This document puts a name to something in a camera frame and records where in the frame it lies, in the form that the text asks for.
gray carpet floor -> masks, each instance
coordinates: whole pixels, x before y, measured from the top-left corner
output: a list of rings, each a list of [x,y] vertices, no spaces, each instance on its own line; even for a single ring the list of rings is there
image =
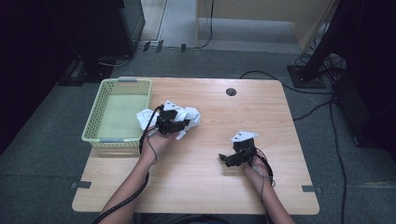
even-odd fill
[[[251,70],[272,74],[292,86],[286,65],[298,54],[225,50],[139,50],[116,67],[113,77],[239,78]],[[267,79],[262,74],[245,78]],[[98,214],[72,209],[91,146],[80,137],[99,84],[55,86],[0,157],[0,223],[91,223]],[[330,99],[285,89],[294,118]],[[332,105],[340,155],[346,167],[346,223],[395,223],[396,164],[387,151],[359,148],[338,105]],[[292,216],[296,223],[340,223],[343,176],[334,143],[330,109],[326,105],[295,122],[320,211]]]

light wood tabletop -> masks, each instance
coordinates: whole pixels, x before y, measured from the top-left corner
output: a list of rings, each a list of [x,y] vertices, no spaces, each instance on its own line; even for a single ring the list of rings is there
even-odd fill
[[[192,128],[150,170],[150,179],[136,212],[189,214],[263,214],[259,195],[241,167],[226,167],[219,154],[234,154],[238,131],[257,133],[255,145],[266,155],[274,171],[275,191],[292,215],[319,211],[288,102],[275,80],[160,78],[152,81],[155,108],[170,100],[181,107],[195,107],[201,123]],[[235,96],[226,94],[234,88]],[[131,172],[137,148],[93,148],[73,209],[98,212]]]

white floor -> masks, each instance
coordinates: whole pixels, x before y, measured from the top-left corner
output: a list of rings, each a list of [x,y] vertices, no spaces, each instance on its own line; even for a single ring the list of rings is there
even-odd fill
[[[194,48],[195,0],[168,0],[159,40],[167,47]],[[199,20],[199,47],[209,37],[205,19]],[[288,22],[213,19],[213,38],[206,49],[301,53]]]

wooden desk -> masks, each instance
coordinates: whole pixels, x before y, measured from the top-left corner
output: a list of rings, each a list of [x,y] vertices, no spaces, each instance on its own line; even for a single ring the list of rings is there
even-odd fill
[[[337,6],[338,0],[215,0],[213,18],[289,21],[302,52],[306,51],[321,24]],[[199,18],[210,18],[212,0],[196,0],[196,45]]]
[[[152,107],[166,100],[197,108],[201,124],[175,141],[150,170],[148,186],[136,212],[199,214],[262,214],[260,198],[241,167],[227,168],[219,153],[234,154],[231,138],[238,131],[258,133],[256,147],[271,164],[276,193],[290,214],[318,212],[304,155],[282,86],[274,80],[151,78]],[[235,96],[226,94],[236,89]],[[73,208],[101,211],[133,169],[137,149],[93,148]]]

